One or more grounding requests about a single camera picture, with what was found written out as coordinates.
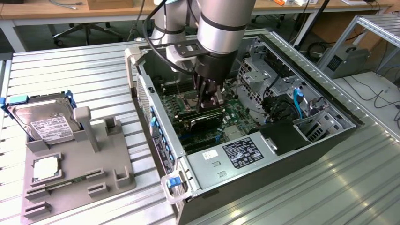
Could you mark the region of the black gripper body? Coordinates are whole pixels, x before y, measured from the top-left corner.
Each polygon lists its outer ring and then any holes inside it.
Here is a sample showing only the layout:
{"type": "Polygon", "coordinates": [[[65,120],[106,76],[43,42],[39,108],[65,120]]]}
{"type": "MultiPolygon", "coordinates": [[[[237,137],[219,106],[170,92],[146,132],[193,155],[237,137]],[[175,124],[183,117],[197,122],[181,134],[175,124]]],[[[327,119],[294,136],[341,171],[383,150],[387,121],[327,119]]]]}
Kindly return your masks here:
{"type": "Polygon", "coordinates": [[[199,84],[205,80],[222,84],[230,73],[237,52],[235,50],[227,54],[207,53],[195,57],[194,72],[199,76],[199,84]]]}

